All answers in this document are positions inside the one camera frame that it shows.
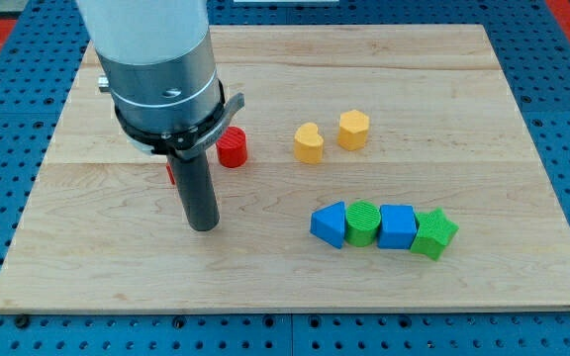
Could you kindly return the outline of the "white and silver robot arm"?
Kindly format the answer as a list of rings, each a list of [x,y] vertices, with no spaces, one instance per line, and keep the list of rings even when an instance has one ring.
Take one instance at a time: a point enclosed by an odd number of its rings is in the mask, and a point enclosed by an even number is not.
[[[190,160],[244,105],[218,78],[205,0],[78,0],[119,123],[141,149]]]

